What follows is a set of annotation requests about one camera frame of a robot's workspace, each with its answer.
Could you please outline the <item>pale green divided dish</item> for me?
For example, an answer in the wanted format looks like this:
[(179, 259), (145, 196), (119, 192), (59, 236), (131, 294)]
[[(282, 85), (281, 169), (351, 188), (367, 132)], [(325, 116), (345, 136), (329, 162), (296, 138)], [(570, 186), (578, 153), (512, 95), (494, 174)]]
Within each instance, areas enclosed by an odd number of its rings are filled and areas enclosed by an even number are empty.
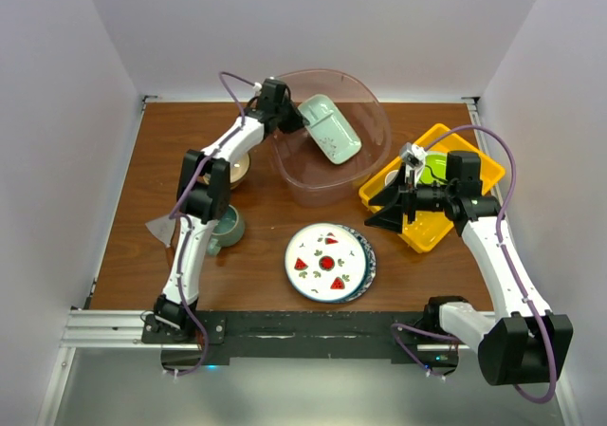
[(342, 165), (360, 151), (357, 132), (328, 96), (316, 94), (298, 109), (309, 121), (305, 127), (309, 136), (333, 164)]

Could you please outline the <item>watermelon pattern plate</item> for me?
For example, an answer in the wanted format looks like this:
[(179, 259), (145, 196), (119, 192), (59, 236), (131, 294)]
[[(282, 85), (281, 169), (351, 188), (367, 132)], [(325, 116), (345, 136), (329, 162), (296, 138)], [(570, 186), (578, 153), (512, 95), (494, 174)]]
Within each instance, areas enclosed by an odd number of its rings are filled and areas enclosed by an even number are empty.
[(305, 298), (327, 304), (344, 303), (367, 276), (369, 257), (359, 239), (333, 223), (306, 226), (285, 248), (285, 273)]

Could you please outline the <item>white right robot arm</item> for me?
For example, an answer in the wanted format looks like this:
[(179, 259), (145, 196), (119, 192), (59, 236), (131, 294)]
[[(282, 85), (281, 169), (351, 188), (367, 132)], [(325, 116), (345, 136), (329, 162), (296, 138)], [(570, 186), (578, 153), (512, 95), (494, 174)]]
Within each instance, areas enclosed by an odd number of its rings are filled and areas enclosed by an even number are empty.
[(498, 199), (482, 192), (481, 159), (471, 151), (450, 151), (444, 181), (421, 184), (426, 152), (402, 149), (396, 176), (369, 201), (378, 208), (369, 227), (403, 232), (419, 212), (442, 213), (472, 254), (487, 286), (495, 318), (490, 320), (458, 297), (431, 298), (422, 330), (433, 343), (456, 338), (474, 350), (490, 385), (545, 382), (551, 398), (573, 337), (564, 314), (552, 312), (525, 272), (510, 239)]

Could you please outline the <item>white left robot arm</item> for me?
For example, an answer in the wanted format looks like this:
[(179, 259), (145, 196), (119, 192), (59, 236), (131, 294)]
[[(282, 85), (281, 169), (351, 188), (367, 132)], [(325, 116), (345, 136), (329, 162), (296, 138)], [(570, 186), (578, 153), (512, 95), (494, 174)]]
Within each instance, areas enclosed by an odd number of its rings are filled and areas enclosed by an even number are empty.
[(175, 255), (168, 280), (145, 316), (146, 331), (176, 343), (201, 332), (195, 318), (199, 277), (212, 231), (229, 208), (230, 167), (275, 131), (290, 134), (304, 127), (288, 84), (267, 78), (249, 85), (254, 96), (238, 105), (234, 124), (211, 145), (188, 151), (182, 160), (176, 203), (168, 215), (178, 224)]

